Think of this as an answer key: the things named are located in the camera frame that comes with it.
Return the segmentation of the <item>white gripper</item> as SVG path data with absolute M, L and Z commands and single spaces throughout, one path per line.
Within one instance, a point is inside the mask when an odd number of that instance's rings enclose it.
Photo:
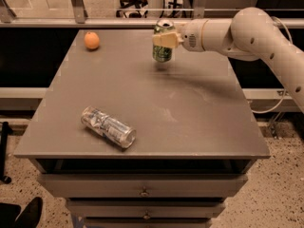
M 206 19 L 195 19 L 180 28 L 180 34 L 172 31 L 154 34 L 154 46 L 163 48 L 177 48 L 182 45 L 188 51 L 203 52 L 202 32 Z

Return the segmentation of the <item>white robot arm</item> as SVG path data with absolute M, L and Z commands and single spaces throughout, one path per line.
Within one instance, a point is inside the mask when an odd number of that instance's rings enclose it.
M 155 46 L 215 51 L 243 61 L 263 61 L 304 112 L 304 51 L 281 33 L 263 10 L 240 10 L 232 19 L 195 19 L 155 34 Z

